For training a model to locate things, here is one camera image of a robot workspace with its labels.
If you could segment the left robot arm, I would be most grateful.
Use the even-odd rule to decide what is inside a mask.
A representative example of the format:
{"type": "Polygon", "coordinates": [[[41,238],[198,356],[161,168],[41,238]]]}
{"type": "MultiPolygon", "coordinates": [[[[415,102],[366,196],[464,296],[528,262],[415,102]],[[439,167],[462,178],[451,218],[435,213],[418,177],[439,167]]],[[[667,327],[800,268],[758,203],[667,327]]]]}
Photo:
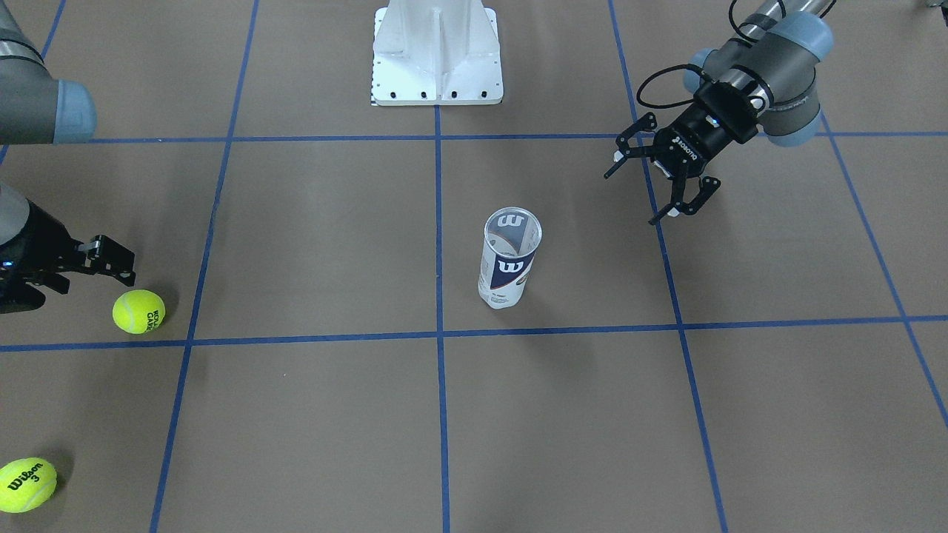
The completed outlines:
{"type": "Polygon", "coordinates": [[[722,47],[704,48],[686,64],[690,97],[670,125],[649,112],[616,136],[613,171],[626,161],[650,161],[671,181],[670,201],[651,218],[694,215],[720,188],[707,165],[731,143],[758,134],[780,147],[795,147],[818,131],[821,102],[816,68],[834,45],[825,17],[833,1],[765,1],[743,21],[733,21],[722,47]]]}

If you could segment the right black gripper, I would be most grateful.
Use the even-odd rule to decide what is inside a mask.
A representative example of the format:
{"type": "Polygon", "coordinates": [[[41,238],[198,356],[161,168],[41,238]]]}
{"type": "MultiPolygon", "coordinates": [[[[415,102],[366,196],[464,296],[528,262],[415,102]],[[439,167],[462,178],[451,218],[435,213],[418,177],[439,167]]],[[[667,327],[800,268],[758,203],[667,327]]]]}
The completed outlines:
{"type": "Polygon", "coordinates": [[[17,232],[2,244],[3,297],[43,297],[35,286],[67,294],[64,272],[104,275],[123,286],[135,286],[135,253],[127,247],[104,234],[83,244],[33,202],[27,201],[26,209],[17,232]]]}

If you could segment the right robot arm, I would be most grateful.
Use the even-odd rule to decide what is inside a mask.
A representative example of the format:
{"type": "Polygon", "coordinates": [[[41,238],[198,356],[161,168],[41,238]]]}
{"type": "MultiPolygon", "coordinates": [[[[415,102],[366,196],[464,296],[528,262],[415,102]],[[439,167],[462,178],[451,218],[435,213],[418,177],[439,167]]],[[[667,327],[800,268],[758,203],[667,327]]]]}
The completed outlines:
{"type": "MultiPolygon", "coordinates": [[[[97,109],[80,82],[57,80],[9,7],[1,7],[1,141],[3,145],[84,143],[97,128],[97,109]]],[[[44,288],[64,295],[71,272],[136,282],[135,256],[99,234],[74,239],[64,224],[12,186],[1,193],[2,311],[34,310],[44,288]]]]}

